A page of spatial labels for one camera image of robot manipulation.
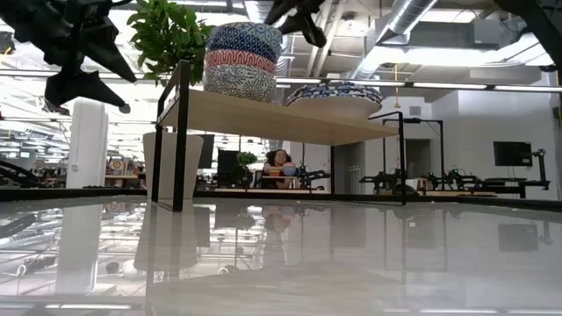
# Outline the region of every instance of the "potted plant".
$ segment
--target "potted plant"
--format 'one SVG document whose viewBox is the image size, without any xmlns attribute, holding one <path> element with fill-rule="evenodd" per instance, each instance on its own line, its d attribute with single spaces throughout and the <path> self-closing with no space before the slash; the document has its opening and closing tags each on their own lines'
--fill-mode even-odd
<svg viewBox="0 0 562 316">
<path fill-rule="evenodd" d="M 250 152 L 240 152 L 236 156 L 236 161 L 242 169 L 242 186 L 248 187 L 249 183 L 251 182 L 250 179 L 252 177 L 252 173 L 249 171 L 249 165 L 251 165 L 252 163 L 256 163 L 257 157 L 255 154 L 252 154 Z"/>
<path fill-rule="evenodd" d="M 203 80 L 205 45 L 214 26 L 197 20 L 197 14 L 168 0 L 137 0 L 138 9 L 128 20 L 136 34 L 131 38 L 141 54 L 139 67 L 146 64 L 144 79 L 166 85 L 166 77 L 181 60 L 191 65 L 191 85 Z"/>
</svg>

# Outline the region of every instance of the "woman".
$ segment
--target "woman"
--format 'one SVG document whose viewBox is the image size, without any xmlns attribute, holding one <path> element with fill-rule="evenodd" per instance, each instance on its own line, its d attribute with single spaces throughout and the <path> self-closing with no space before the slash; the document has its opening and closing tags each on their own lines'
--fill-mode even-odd
<svg viewBox="0 0 562 316">
<path fill-rule="evenodd" d="M 265 155 L 267 161 L 263 165 L 262 176 L 269 176 L 272 169 L 281 169 L 286 162 L 292 162 L 291 157 L 283 149 L 270 151 Z M 291 179 L 261 179 L 264 189 L 289 189 Z"/>
</svg>

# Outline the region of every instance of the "ceiling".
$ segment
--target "ceiling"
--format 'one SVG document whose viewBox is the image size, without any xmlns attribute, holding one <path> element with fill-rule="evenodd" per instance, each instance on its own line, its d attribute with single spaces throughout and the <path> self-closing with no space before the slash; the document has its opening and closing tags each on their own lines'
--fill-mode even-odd
<svg viewBox="0 0 562 316">
<path fill-rule="evenodd" d="M 334 40 L 329 48 L 329 54 L 325 62 L 321 65 L 321 76 L 341 75 L 350 72 L 356 68 L 363 59 L 366 47 L 364 45 L 364 36 L 369 30 L 369 25 L 374 25 L 374 21 L 385 14 L 388 14 L 393 6 L 393 0 L 342 0 L 344 6 L 344 16 L 348 17 L 346 21 L 336 21 L 339 23 L 335 33 Z M 190 5 L 195 3 L 198 8 L 205 8 L 208 4 L 225 5 L 221 2 L 209 1 L 206 3 L 198 1 L 190 1 Z M 258 20 L 264 12 L 259 14 L 259 10 L 263 10 L 264 6 L 271 2 L 263 1 L 246 1 L 243 3 L 234 2 L 234 7 L 246 7 L 247 15 L 226 14 L 226 13 L 198 13 L 198 18 L 206 18 L 208 24 L 220 25 L 234 21 Z M 116 44 L 121 53 L 126 57 L 133 72 L 141 74 L 146 68 L 138 68 L 136 60 L 139 52 L 135 50 L 129 43 L 129 39 L 133 36 L 133 29 L 126 25 L 126 21 L 131 14 L 134 13 L 131 5 L 121 10 L 113 10 L 110 18 L 113 24 L 119 29 L 119 36 Z M 456 0 L 456 1 L 440 1 L 428 12 L 422 22 L 441 22 L 441 23 L 470 23 L 476 15 L 486 17 L 487 19 L 498 19 L 502 17 L 502 13 L 497 11 L 493 1 L 476 1 L 476 0 Z M 332 18 L 328 19 L 327 29 L 334 23 Z M 0 23 L 0 31 L 13 30 L 6 24 Z M 306 43 L 301 34 L 290 35 L 289 49 L 285 53 L 291 58 L 291 66 L 289 69 L 290 76 L 303 76 L 306 74 L 306 66 L 312 51 L 312 47 Z M 58 67 L 47 65 L 43 61 L 43 53 L 29 43 L 16 43 L 17 51 L 12 55 L 0 56 L 0 111 L 5 117 L 20 118 L 59 118 L 58 114 L 47 113 L 44 111 L 45 102 L 42 99 L 45 80 L 49 75 L 38 74 L 37 77 L 14 77 L 11 75 L 3 75 L 3 72 L 18 69 L 28 71 L 58 71 Z M 108 72 L 105 68 L 99 66 L 93 61 L 87 60 L 83 64 L 86 71 L 99 70 L 100 72 Z M 399 63 L 396 68 L 385 67 L 382 65 L 375 73 L 381 79 L 409 80 L 409 81 L 434 81 L 434 82 L 461 82 L 461 83 L 533 83 L 540 76 L 537 67 L 503 67 L 503 68 L 482 68 L 480 72 L 474 70 L 480 68 L 468 67 L 439 67 L 430 65 L 420 65 L 411 63 Z M 482 74 L 494 74 L 489 77 Z M 117 149 L 118 144 L 112 140 L 121 139 L 120 134 L 133 135 L 137 147 L 134 150 L 129 149 L 128 154 L 134 153 L 135 156 L 142 156 L 141 135 L 143 133 L 154 130 L 150 125 L 150 121 L 155 119 L 156 100 L 162 93 L 162 87 L 155 87 L 154 82 L 139 80 L 135 84 L 131 84 L 122 80 L 108 80 L 108 85 L 126 102 L 131 105 L 132 112 L 130 114 L 122 114 L 117 108 L 107 106 L 110 122 L 124 121 L 142 121 L 141 124 L 112 124 L 110 127 L 110 148 Z M 382 89 L 386 96 L 394 95 L 395 89 Z M 439 91 L 435 90 L 403 90 L 401 96 L 418 96 L 426 97 L 426 101 L 431 102 L 440 96 Z M 72 112 L 72 105 L 65 105 Z M 69 139 L 70 123 L 0 123 L 0 136 L 6 136 L 9 133 L 22 133 L 25 129 L 33 130 L 49 130 L 62 142 Z"/>
</svg>

